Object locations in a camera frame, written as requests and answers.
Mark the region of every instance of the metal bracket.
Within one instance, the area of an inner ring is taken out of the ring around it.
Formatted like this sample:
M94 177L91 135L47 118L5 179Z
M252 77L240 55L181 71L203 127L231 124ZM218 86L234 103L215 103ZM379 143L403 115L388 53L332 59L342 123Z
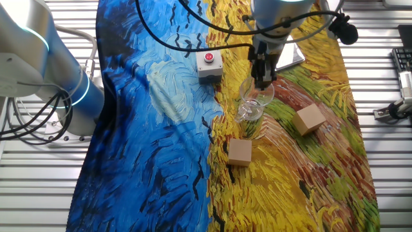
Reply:
M57 122L59 120L56 113L54 113L51 118L50 122L56 123L47 123L46 124L46 133L53 133L57 132L62 128L62 124ZM44 139L52 139L53 135L45 135ZM68 144L80 144L80 143L89 143L91 140L91 136L78 136L66 131L64 135L59 138L58 140L53 142L53 145L61 144L61 145L68 145Z
M388 107L385 107L379 110L373 110L373 116L375 117L375 120L378 120L378 121L393 120L391 115L389 114Z

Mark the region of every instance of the cable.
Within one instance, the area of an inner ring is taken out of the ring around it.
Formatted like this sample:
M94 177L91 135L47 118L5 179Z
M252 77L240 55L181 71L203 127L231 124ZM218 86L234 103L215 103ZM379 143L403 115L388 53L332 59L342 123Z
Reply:
M34 118L32 118L32 119L31 119L30 121L28 121L26 124L24 124L24 125L22 125L22 126L20 126L20 127L17 127L17 128L11 129L11 130L8 130L8 131L2 131L2 132L0 132L0 135L5 135L5 134L7 134L7 133L13 133L13 132L22 130L23 128L27 127L28 125L30 125L31 123L33 123L34 120L35 120L36 118L38 118L38 117L41 115L41 113L43 113L43 111L48 107L48 105L50 105L55 99L57 99L57 100L56 100L56 103L59 103L60 97L59 97L58 95L54 95L54 97L52 97L52 98L47 102L47 104L44 105L38 113L36 113L36 115L34 116Z
M406 119L409 116L411 116L411 113L403 113L402 116L399 116L398 114L398 109L399 106L395 105L395 103L391 103L388 106L388 111L389 111L389 115L393 118L393 119Z
M142 23L143 27L146 29L147 33L149 33L149 35L158 43L160 43L161 45L165 46L166 48L170 48L176 51L181 51L181 52L206 52L206 51L213 51L213 50L221 50L221 49L227 49L227 48L239 48L242 46L248 46L249 48L253 48L253 45L248 44L248 43L242 43L242 44L232 44L232 45L226 45L226 46L217 46L214 48L199 48L199 49L191 49L191 48L179 48L176 46L172 46L168 43L163 42L161 39L159 39L159 37L157 37L148 27L148 25L146 24L143 15L142 15L142 10L140 9L140 5L139 5L139 1L135 0L136 2L136 9L137 9L137 14L139 15L140 18L140 22Z
M278 24L275 24L273 26L269 26L267 28L263 28L263 29L259 29L259 30L252 30L252 31L248 31L248 32L239 32L239 31L228 30L228 29L216 26L216 25L204 20L202 17L200 17L198 14L196 14L183 0L179 0L179 3L188 11L189 14L191 14L195 19L199 20L204 25L207 25L207 26L209 26L209 27L211 27L215 30L218 30L220 32L225 32L225 33L232 34L232 35L256 35L256 34L262 34L262 33L265 33L265 32L269 32L271 30L274 30L274 29L282 27L282 26L287 28L293 22L304 19L306 17L315 16L315 15L334 15L336 17L341 17L342 16L341 14L339 14L337 12L334 12L334 11L330 11L330 10L321 10L321 11L316 11L316 12L308 12L306 14L299 15L299 16L293 18L293 19L289 19L285 22L278 23Z
M86 32L81 32L79 30L74 30L74 29L71 29L71 28L65 28L63 26L58 26L58 25L56 25L56 29L60 32L66 32L66 33L69 33L69 34L72 34L72 35L77 35L77 36L80 36L80 37L83 37L83 38L89 40L93 45L93 47L91 49L90 59L92 59L92 60L95 59L96 53L97 53L97 42L96 42L96 39L93 36L87 34Z
M345 2L345 0L340 0L340 1L339 1L339 4L337 5L337 7L336 7L336 9L335 9L335 12L339 12L339 11L342 9L344 2ZM294 40L291 40L291 41L287 41L286 43L298 43L298 42L307 40L307 39L309 39L309 38L312 38L313 36L315 36L315 35L319 34L320 32L322 32L323 29L325 29L327 26L329 26L329 24L332 22L332 20L333 20L333 18L331 17L330 19L327 20L327 22L325 22L325 23L324 23L320 28L318 28L316 31L314 31L314 32L312 32L312 33L310 33L309 35L306 35L306 36L304 36L304 37L301 37L301 38L298 38L298 39L294 39Z
M40 114L47 108L47 106L48 106L49 104L51 104L51 103L56 99L55 106L54 106L53 109L51 110L51 113L50 113L50 114L45 118L45 120L42 121L39 125L35 126L33 129L31 129L31 130L29 130L29 131L26 131L26 132L23 132L23 133L21 133L21 134L19 134L19 135L14 135L14 136L9 136L9 137L0 137L0 141L2 141L2 140L10 140L10 139L17 139L17 138L19 138L19 137L28 135L28 134L34 132L35 130L38 130L39 128L41 128L44 124L46 124L47 120L49 120L49 118L53 115L54 111L57 109L57 105L58 105L58 103L59 103L59 101L60 101L60 98L61 98L60 95L55 95L52 99L50 99L50 101L48 101L47 105L45 105L45 106L36 114L37 117L40 116ZM2 132L0 132L0 135L5 135L5 134L7 134L7 133L14 133L14 132L17 132L17 131L19 131L19 130L23 130L24 128L27 128L27 126L28 126L29 124L31 124L34 120L35 120L35 119L33 118L33 119L31 119L27 124L18 126L18 127L14 128L14 129L11 129L11 130L8 130L8 131L2 131Z
M56 100L55 106L53 107L53 110L50 112L49 116L47 116L47 118L45 118L45 119L42 121L42 123L40 123L38 126L33 127L32 130L28 130L28 129L26 128L26 127L27 127L27 124L23 124L23 123L22 123L22 121L21 121L21 119L20 119L20 116L19 116L19 111L18 111L17 106L16 106L16 104L15 104L15 99L14 99L14 98L9 98L9 99L8 99L8 102L7 102L7 106L6 106L6 117L7 117L8 125L9 125L9 127L11 128L10 131L13 131L12 133L14 134L14 136L11 136L11 137L3 137L3 138L0 138L0 140L8 140L8 139L16 139L16 138L17 138L17 139L19 139L19 140L21 140L21 141L23 141L24 143L29 144L29 145L44 145L44 144L51 143L51 142L56 141L57 139L61 138L61 137L64 135L64 133L67 131L68 126L70 125L71 119L72 119L72 117L73 117L73 114L72 114L73 112L72 112L72 111L69 112L69 115L68 115L68 117L67 117L67 119L66 119L66 122L64 123L64 126L62 127L62 129L60 129L60 130L58 131L58 134L56 135L56 137L54 137L54 138L52 138L52 139L50 139L50 140L46 140L46 139L40 138L40 137L36 136L35 134L33 134L33 133L36 132L36 130L38 130L42 125L44 125L44 124L49 120L49 118L53 115L54 111L57 109L57 105L59 104L60 98L63 98L63 97L67 98L68 95L67 95L67 92L65 92L65 91L63 91L63 90L59 90L59 92L56 93L56 95L55 95L53 98L56 98L56 97L57 97L57 100ZM53 101L50 100L50 101L45 105L45 107L44 107L43 109L45 109L47 106L49 106L52 102L53 102ZM13 108L14 108L14 111L16 112L17 120L19 121L19 124L21 125L21 126L18 127L18 128L13 128L13 125L12 125L11 120L10 120L10 104L11 104L11 103L13 103ZM69 111L69 108L70 108L70 105L71 105L70 98L69 98L67 101L64 101L64 105L65 105L66 111ZM23 128L24 130L26 130L26 132L21 133L21 134L17 134L15 130L20 130L20 128ZM27 141L26 139L23 139L23 138L22 138L23 136L28 135L28 134L30 134L31 136L33 136L33 137L35 137L36 139L39 139L39 140L41 140L41 141L43 141L43 142L33 143L33 142L29 142L29 141Z
M63 99L63 102L70 101L70 104L69 104L68 106L65 105L65 107L66 107L66 114L65 114L65 116L63 116L62 118L60 118L58 121L53 121L54 123L61 122L61 123L63 124L63 120L64 120L64 119L67 119L67 117L68 117L68 116L72 113L72 111L73 111L73 109L72 109L73 106L71 105L71 96L73 96L73 94L77 91L77 89L79 89L79 86L80 86L80 84L81 84L81 82L82 82L83 76L84 76L84 75L83 75L83 69L80 69L80 81L79 81L78 85L75 87L75 89L73 89L73 91L72 91L71 93L67 92L65 89L61 88L60 86L57 86L56 84L48 84L48 83L46 83L46 84L32 84L32 83L23 83L23 82L17 82L17 83L18 83L18 84L27 85L27 86L50 86L50 87L56 88L59 92L62 92L62 95L66 95L66 98ZM30 114L30 112L27 110L27 108L26 108L26 106L23 104L23 102L22 102L22 101L20 101L20 102L21 102L21 104L23 105L23 108L26 110L26 113L33 118L33 115ZM56 134L56 133L58 133L58 132L55 132L55 133L42 133L42 132L37 132L37 131L36 131L36 133L39 133L39 134L42 134L42 135L53 135L53 134Z
M20 101L20 104L23 106L23 108L26 110L26 113L27 113L31 118L33 118L33 115L30 114L30 112L27 110L26 106L23 104L23 102L22 102L20 99L19 99L19 100L17 100L17 98L14 99L14 103L15 103L15 105L16 105L16 109L14 110L15 113L16 113L16 117L17 117L18 119L20 119L23 124L26 124L27 122L26 122L26 120L23 118L23 116L21 115L21 112L20 112L20 110L19 110L18 101ZM36 131L36 133L38 133L39 135L55 135L55 134L58 133L58 131L52 132L52 133L45 133L45 132L38 132L38 131Z
M65 94L64 92L60 92L60 93L58 93L58 94L62 94L62 96L65 97L65 96L64 96L64 94ZM10 127L10 128L13 128L13 125L12 125L12 123L11 123L11 121L10 121L10 113L9 113L10 103L11 103L11 102L13 102L14 110L15 110L15 111L17 110L14 99L13 99L13 98L9 98L9 100L8 100L8 102L7 102L7 108L6 108L6 109L7 109L7 112L6 112L6 116L7 116L7 121L8 121L9 127ZM71 104L70 101L66 101L66 102L65 102L65 106L66 106L66 110L67 110L67 111L68 111L68 106L69 106L70 104ZM41 140L41 141L43 141L43 142L40 142L40 143L29 142L28 140L22 138L22 136L24 136L23 134L18 135L16 132L14 132L14 135L15 135L15 137L17 137L17 138L18 138L19 140L21 140L22 142L24 142L24 143L26 143L26 144L29 144L29 145L32 145L32 146L49 144L49 143L51 143L51 142L54 142L54 141L60 139L60 138L64 135L64 133L65 133L66 130L68 129L68 125L70 125L72 116L73 116L72 114L69 115L69 117L66 119L66 123L64 124L63 128L58 131L58 134L56 135L56 137L53 137L53 138L50 139L50 140L46 140L46 139L43 139L43 138L40 138L40 137L34 135L33 132L31 132L31 130L29 131L27 128L24 128L24 129L25 129L27 132L29 132L31 136L33 136L33 137L35 137L36 139L39 139L39 140ZM22 122L20 121L20 118L19 118L19 117L17 117L17 120L19 121L19 123L20 123L20 125L21 125Z

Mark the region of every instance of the table surface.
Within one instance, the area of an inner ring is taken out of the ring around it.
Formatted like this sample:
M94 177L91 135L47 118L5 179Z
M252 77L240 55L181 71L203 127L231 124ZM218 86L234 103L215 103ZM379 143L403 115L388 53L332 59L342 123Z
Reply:
M48 1L56 23L94 35L96 1ZM359 28L360 40L342 46L360 126L368 152L383 231L409 231L412 224L410 180L411 126L408 121L389 126L375 122L371 111L399 97L396 72L390 60L392 48L402 46L395 29L412 23L410 12L386 10L382 3L346 3L345 11ZM61 34L74 56L83 63L90 44ZM41 102L25 98L37 111ZM29 148L18 141L6 142L0 164L0 231L64 231L71 194L88 144L61 148ZM409 229L394 230L391 227Z

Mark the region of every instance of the wooden cube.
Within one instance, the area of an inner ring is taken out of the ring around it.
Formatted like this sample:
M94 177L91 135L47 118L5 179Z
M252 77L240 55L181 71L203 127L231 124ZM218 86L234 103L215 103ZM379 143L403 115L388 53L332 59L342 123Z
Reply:
M299 110L292 119L296 129L302 136L316 130L325 121L325 117L315 104Z
M243 139L230 139L229 161L227 164L249 166L252 161L252 141Z

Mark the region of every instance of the emergency stop button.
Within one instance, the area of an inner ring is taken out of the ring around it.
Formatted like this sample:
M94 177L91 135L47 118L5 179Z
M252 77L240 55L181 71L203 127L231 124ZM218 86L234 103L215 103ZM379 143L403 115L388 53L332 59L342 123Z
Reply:
M206 63L211 63L213 62L214 56L211 53L206 53L205 54L205 62Z

